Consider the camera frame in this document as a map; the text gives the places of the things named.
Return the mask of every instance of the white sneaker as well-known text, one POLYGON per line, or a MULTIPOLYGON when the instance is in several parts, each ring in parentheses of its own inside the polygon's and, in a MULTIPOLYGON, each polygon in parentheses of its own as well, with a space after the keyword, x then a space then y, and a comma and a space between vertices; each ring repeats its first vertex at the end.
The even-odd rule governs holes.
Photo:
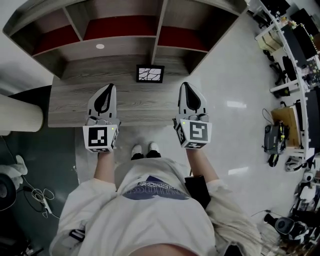
POLYGON ((141 145, 135 145, 131 150, 131 157, 133 157, 135 154, 142 154, 142 147, 141 145))
POLYGON ((155 150, 155 151, 157 151, 158 153, 160 153, 159 146, 158 146, 158 144, 155 143, 155 142, 151 142, 151 143, 149 144, 149 152, 150 152, 151 150, 155 150))

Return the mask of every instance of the red shelf panel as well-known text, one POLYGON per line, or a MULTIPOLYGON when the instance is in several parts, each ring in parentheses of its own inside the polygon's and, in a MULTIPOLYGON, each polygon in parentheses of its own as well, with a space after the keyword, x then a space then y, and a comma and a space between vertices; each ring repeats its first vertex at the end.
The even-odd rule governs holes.
POLYGON ((71 25, 64 26, 41 35, 32 55, 47 50, 79 42, 79 38, 71 25))
POLYGON ((203 44, 196 30, 173 26, 161 28, 158 45, 208 52, 208 48, 203 44))
POLYGON ((156 35, 154 16, 118 16, 91 20, 84 40, 122 36, 155 37, 156 35))

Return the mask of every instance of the white column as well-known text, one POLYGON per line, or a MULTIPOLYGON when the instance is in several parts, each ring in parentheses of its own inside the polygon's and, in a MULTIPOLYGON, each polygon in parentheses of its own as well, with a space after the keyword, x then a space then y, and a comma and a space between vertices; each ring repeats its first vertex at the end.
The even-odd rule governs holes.
POLYGON ((39 106, 0 94, 0 130, 37 132, 41 129, 43 121, 43 113, 39 106))

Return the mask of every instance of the wire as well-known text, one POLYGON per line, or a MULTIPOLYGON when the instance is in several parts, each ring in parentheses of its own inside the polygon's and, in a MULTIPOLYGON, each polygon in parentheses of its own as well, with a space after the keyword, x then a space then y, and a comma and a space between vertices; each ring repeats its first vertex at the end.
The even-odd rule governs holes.
POLYGON ((10 155, 11 155, 11 157, 12 157, 13 161, 16 163, 16 162, 17 162, 17 160, 16 160, 16 158, 14 158, 14 156, 12 155, 11 150, 9 149, 8 144, 7 144, 6 140, 5 140, 5 138, 4 138, 3 136, 1 136, 1 138, 3 139, 4 144, 5 144, 6 148, 8 149, 8 151, 9 151, 9 153, 10 153, 10 155))
POLYGON ((27 203, 30 205, 30 207, 32 208, 32 209, 34 209, 37 213, 42 213, 43 211, 42 211, 42 209, 43 209, 43 205, 41 204, 41 210, 37 210, 36 208, 34 208, 33 206, 32 206, 32 204, 29 202, 29 200, 28 200, 28 198, 27 198, 27 196, 26 196, 26 191, 25 190, 23 190, 23 194, 24 194, 24 197, 25 197, 25 200, 27 201, 27 203))
POLYGON ((266 211, 266 210, 259 211, 259 212, 255 213, 254 215, 251 215, 251 217, 253 217, 253 216, 255 216, 255 215, 259 214, 259 213, 263 213, 263 212, 265 212, 265 211, 266 211))
POLYGON ((265 117, 264 111, 267 112, 267 114, 268 114, 268 115, 271 117, 271 119, 272 119, 271 114, 270 114, 270 113, 268 112, 268 110, 266 110, 265 108, 262 109, 262 116, 263 116, 263 118, 264 118, 265 120, 267 120, 270 124, 274 125, 273 122, 271 122, 269 119, 267 119, 267 118, 265 117))
MULTIPOLYGON (((33 197, 35 200, 37 200, 38 202, 40 202, 42 206, 44 206, 44 211, 42 212, 42 216, 47 219, 47 218, 48 218, 48 209, 46 208, 46 205, 48 205, 48 203, 45 203, 45 201, 55 199, 55 194, 54 194, 51 190, 49 190, 49 189, 47 189, 47 188, 45 188, 45 189, 42 190, 42 191, 41 191, 40 189, 38 189, 38 188, 35 188, 34 186, 32 186, 32 185, 27 181, 27 179, 26 179, 23 175, 22 175, 22 177, 23 177, 23 179, 25 180, 25 182, 32 188, 32 191, 31 191, 32 197, 33 197), (45 195, 46 191, 47 191, 47 193, 50 193, 50 194, 51 194, 50 197, 48 197, 48 196, 45 195)), ((55 218, 57 218, 57 219, 60 219, 60 217, 58 217, 57 215, 53 214, 52 212, 51 212, 50 214, 51 214, 53 217, 55 217, 55 218)))
POLYGON ((284 50, 284 52, 285 52, 286 54, 288 54, 287 51, 286 51, 286 49, 285 49, 287 43, 288 43, 288 42, 286 41, 285 44, 284 44, 284 46, 283 46, 283 50, 284 50))
POLYGON ((270 211, 270 210, 262 210, 262 211, 259 211, 259 212, 255 213, 255 214, 251 215, 251 217, 253 217, 253 216, 255 216, 255 215, 259 214, 259 213, 263 213, 263 212, 266 212, 266 213, 268 213, 268 214, 275 214, 275 215, 278 215, 278 216, 280 216, 280 217, 284 217, 284 216, 282 216, 282 215, 280 215, 280 214, 277 214, 277 213, 274 213, 273 211, 270 211))
POLYGON ((266 148, 264 145, 261 146, 261 148, 263 148, 265 151, 269 151, 269 150, 274 150, 276 146, 271 147, 271 148, 266 148))

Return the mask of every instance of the white floor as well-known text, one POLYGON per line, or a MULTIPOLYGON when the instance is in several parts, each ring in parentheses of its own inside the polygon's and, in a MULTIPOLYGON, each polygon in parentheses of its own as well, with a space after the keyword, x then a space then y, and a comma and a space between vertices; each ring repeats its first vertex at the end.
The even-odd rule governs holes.
MULTIPOLYGON (((262 109, 270 111, 280 105, 269 92, 276 76, 255 41, 257 28, 253 19, 243 16, 187 80, 201 83, 197 86, 207 99, 213 124, 211 143, 204 151, 219 177, 234 191, 237 203, 250 216, 263 210, 286 215, 303 173, 286 173, 284 155, 276 167, 269 167, 261 148, 267 124, 262 109)), ((82 182, 93 176, 97 155, 85 151, 82 131, 77 134, 77 169, 82 182)), ((142 143, 147 152, 150 141, 158 143, 163 157, 186 165, 188 174, 187 157, 172 126, 121 127, 115 150, 117 164, 130 159, 136 143, 142 143)), ((252 219, 260 224, 264 216, 259 213, 252 219)))

